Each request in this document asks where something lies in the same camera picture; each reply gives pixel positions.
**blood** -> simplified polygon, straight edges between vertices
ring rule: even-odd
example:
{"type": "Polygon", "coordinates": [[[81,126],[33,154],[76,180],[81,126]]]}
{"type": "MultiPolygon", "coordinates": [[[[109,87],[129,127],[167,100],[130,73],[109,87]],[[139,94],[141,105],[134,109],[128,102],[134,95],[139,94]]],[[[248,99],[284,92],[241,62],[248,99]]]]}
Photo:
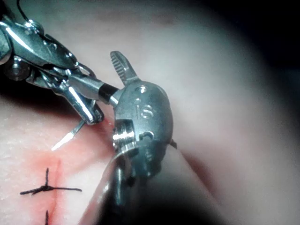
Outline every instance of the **blood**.
{"type": "MultiPolygon", "coordinates": [[[[32,149],[24,151],[22,155],[23,171],[20,176],[25,176],[23,180],[27,183],[20,191],[44,185],[47,168],[49,168],[49,186],[81,188],[80,183],[78,183],[78,187],[68,187],[66,179],[96,161],[111,157],[113,147],[109,137],[112,127],[112,123],[107,120],[99,125],[84,126],[74,139],[56,151],[51,151],[50,146],[54,143],[51,134],[48,139],[46,138],[46,143],[37,139],[35,143],[32,143],[32,149]]],[[[68,191],[52,190],[33,196],[22,195],[20,202],[22,208],[28,210],[30,218],[36,224],[45,223],[45,213],[48,211],[48,225],[59,225],[66,214],[64,209],[67,205],[64,198],[65,192],[68,191]]]]}

